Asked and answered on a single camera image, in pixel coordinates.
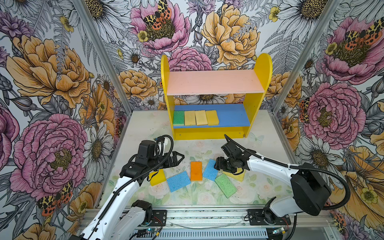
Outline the dark green scrub sponge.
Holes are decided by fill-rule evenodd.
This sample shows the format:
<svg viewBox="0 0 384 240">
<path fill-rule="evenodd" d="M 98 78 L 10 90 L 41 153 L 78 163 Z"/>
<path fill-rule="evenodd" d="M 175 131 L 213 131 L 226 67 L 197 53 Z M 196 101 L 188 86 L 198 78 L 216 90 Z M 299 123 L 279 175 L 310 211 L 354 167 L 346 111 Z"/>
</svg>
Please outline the dark green scrub sponge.
<svg viewBox="0 0 384 240">
<path fill-rule="evenodd" d="M 174 111 L 173 125 L 174 126 L 184 126 L 185 125 L 185 112 L 184 111 Z"/>
</svg>

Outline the pale yellow sponge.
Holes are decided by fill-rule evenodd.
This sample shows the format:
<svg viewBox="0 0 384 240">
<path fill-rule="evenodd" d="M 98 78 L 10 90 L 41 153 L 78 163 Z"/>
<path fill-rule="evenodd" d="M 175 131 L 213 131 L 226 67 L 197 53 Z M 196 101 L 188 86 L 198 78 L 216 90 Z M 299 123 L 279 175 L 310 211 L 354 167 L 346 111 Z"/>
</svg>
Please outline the pale yellow sponge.
<svg viewBox="0 0 384 240">
<path fill-rule="evenodd" d="M 184 111 L 185 126 L 196 126 L 196 112 L 195 111 Z"/>
</svg>

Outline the golden yellow sponge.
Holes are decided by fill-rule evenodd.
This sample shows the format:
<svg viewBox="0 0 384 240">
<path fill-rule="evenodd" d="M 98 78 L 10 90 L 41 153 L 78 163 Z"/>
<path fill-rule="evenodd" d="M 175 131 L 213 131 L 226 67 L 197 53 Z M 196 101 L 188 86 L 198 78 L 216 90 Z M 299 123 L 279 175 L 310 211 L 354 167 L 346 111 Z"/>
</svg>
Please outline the golden yellow sponge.
<svg viewBox="0 0 384 240">
<path fill-rule="evenodd" d="M 220 121 L 216 110 L 206 111 L 207 122 L 209 126 L 218 126 Z"/>
</svg>

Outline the light yellow sponge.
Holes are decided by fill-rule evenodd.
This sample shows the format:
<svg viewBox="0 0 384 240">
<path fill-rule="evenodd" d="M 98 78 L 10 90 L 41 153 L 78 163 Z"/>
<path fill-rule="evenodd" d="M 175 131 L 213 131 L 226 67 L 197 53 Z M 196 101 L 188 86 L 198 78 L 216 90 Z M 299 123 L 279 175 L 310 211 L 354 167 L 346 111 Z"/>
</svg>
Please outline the light yellow sponge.
<svg viewBox="0 0 384 240">
<path fill-rule="evenodd" d="M 206 111 L 195 111 L 196 125 L 197 126 L 206 126 L 208 124 Z"/>
</svg>

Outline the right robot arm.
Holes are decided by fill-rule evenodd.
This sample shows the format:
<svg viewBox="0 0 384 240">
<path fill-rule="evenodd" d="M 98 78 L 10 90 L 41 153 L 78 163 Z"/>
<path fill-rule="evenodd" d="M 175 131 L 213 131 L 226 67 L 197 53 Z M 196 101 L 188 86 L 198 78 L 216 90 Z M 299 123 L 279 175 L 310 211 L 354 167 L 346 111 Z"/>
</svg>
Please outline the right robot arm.
<svg viewBox="0 0 384 240">
<path fill-rule="evenodd" d="M 221 149 L 215 169 L 235 174 L 238 169 L 258 172 L 288 185 L 292 193 L 284 198 L 273 197 L 263 207 L 257 218 L 268 225 L 290 214 L 306 213 L 317 216 L 326 206 L 332 191 L 312 165 L 290 165 L 274 161 L 249 149 L 241 149 L 228 141 Z"/>
</svg>

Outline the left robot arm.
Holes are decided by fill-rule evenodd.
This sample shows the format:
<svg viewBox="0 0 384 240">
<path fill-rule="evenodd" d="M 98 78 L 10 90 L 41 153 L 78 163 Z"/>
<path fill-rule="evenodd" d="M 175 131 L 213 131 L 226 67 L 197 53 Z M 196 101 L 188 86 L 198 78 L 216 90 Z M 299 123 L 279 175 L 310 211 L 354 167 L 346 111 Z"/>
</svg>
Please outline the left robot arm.
<svg viewBox="0 0 384 240">
<path fill-rule="evenodd" d="M 124 240 L 135 228 L 152 220 L 152 204 L 136 201 L 126 215 L 122 215 L 127 203 L 137 192 L 142 182 L 155 170 L 178 166 L 185 156 L 176 151 L 162 155 L 155 152 L 137 153 L 123 166 L 120 178 L 91 223 L 79 236 L 71 240 Z"/>
</svg>

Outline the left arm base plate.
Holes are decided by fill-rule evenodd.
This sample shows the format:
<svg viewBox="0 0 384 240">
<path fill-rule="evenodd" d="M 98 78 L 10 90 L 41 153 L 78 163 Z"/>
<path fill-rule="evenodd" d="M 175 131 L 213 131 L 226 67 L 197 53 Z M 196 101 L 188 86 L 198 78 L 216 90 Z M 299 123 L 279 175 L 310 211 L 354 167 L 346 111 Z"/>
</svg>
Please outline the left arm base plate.
<svg viewBox="0 0 384 240">
<path fill-rule="evenodd" d="M 167 222 L 167 210 L 153 210 L 148 222 L 143 222 L 141 227 L 165 227 Z"/>
</svg>

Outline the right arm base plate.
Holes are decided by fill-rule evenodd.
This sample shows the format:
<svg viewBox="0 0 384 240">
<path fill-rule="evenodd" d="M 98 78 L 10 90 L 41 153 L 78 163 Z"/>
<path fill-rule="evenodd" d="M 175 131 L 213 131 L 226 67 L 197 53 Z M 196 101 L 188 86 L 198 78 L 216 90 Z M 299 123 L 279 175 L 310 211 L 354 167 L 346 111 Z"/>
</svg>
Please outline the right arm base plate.
<svg viewBox="0 0 384 240">
<path fill-rule="evenodd" d="M 278 217 L 271 211 L 264 211 L 263 209 L 248 209 L 244 221 L 249 222 L 251 226 L 291 225 L 291 219 L 288 215 Z"/>
</svg>

